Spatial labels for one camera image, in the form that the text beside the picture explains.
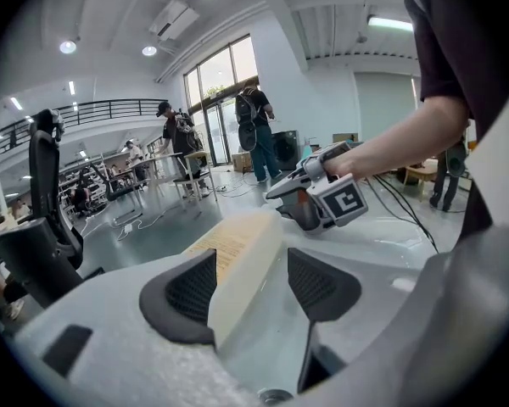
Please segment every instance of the table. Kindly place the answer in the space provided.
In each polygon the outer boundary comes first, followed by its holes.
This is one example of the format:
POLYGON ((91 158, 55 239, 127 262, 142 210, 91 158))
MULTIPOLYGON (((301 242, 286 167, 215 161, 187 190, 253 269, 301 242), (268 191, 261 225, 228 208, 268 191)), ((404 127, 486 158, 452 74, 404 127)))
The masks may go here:
POLYGON ((421 183, 421 194, 418 197, 418 200, 422 202, 422 196, 424 195, 424 182, 434 180, 438 174, 438 166, 437 164, 426 164, 423 167, 406 167, 406 178, 404 179, 404 190, 406 189, 407 178, 412 176, 413 178, 417 178, 421 183))

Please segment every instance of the recessed light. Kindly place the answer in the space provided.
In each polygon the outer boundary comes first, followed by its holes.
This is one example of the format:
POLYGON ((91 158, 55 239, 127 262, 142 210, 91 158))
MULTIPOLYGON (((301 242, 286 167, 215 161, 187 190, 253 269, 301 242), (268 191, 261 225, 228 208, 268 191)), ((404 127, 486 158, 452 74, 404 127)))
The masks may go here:
POLYGON ((156 47, 145 47, 142 50, 144 56, 154 56, 156 54, 156 47))
POLYGON ((376 27, 388 27, 390 29, 398 29, 401 31, 413 31, 413 24, 405 21, 389 20, 387 18, 371 17, 367 21, 368 25, 376 27))
POLYGON ((64 41, 60 44, 59 48, 64 54, 72 54, 76 50, 77 46, 73 41, 64 41))
POLYGON ((22 110, 23 108, 20 106, 19 104, 19 101, 17 101, 17 98, 16 97, 11 97, 10 98, 11 102, 14 104, 14 106, 18 109, 18 110, 22 110))

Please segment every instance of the gray floor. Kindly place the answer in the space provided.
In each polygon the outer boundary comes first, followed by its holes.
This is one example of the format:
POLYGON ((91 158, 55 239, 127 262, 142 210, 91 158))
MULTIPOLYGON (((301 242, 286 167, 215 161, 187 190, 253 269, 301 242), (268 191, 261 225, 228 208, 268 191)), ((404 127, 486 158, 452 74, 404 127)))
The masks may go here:
MULTIPOLYGON (((140 217, 140 221, 133 224, 132 232, 126 237, 121 228, 114 229, 109 225, 109 222, 131 208, 129 198, 111 203, 104 212, 93 218, 78 221, 76 227, 82 231, 85 239, 81 275, 87 276, 98 267, 102 267, 106 271, 117 270, 178 254, 224 217, 242 209, 259 207, 265 203, 263 194, 269 189, 270 182, 263 186, 257 186, 252 173, 242 176, 240 173, 226 170, 231 170, 231 168, 221 167, 215 169, 214 172, 215 186, 219 188, 227 186, 225 192, 217 192, 219 203, 215 203, 213 195, 203 199, 201 214, 197 211, 194 202, 187 203, 187 210, 182 211, 175 188, 161 185, 162 192, 151 188, 142 194, 144 214, 140 217)), ((402 189, 401 184, 394 178, 390 178, 390 182, 399 190, 402 189)), ((406 213, 386 190, 374 180, 372 180, 372 184, 380 198, 394 213, 400 217, 406 217, 406 213)), ((425 187, 425 196, 422 202, 418 200, 418 187, 408 186, 404 194, 418 218, 432 233, 439 251, 451 250, 460 234, 464 214, 445 213, 432 209, 429 206, 428 198, 433 184, 427 183, 425 187)), ((361 189, 369 206, 369 211, 365 216, 389 215, 368 185, 362 184, 361 189)), ((466 201, 467 192, 459 190, 452 210, 463 211, 466 208, 466 201)))

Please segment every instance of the black cap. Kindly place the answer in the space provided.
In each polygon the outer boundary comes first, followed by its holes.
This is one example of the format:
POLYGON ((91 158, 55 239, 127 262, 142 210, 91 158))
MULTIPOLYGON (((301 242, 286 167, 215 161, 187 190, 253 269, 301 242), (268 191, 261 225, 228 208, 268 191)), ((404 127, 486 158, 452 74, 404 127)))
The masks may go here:
POLYGON ((168 108, 171 108, 171 105, 170 103, 168 103, 167 101, 163 101, 162 103, 159 104, 159 111, 158 113, 156 114, 157 117, 161 116, 162 114, 164 114, 164 112, 166 111, 166 109, 168 108))

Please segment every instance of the railing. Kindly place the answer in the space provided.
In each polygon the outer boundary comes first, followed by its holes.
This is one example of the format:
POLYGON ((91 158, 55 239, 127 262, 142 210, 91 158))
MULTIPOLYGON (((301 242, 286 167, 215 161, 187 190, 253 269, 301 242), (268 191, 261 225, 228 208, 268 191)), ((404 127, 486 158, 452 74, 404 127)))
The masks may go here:
MULTIPOLYGON (((66 134, 68 128, 75 125, 90 124, 100 120, 137 118, 141 115, 155 116, 159 103, 163 99, 112 99, 109 101, 94 101, 80 103, 77 110, 73 105, 60 107, 64 119, 66 134)), ((0 129, 0 155, 19 145, 28 143, 31 139, 30 123, 23 119, 0 129)))

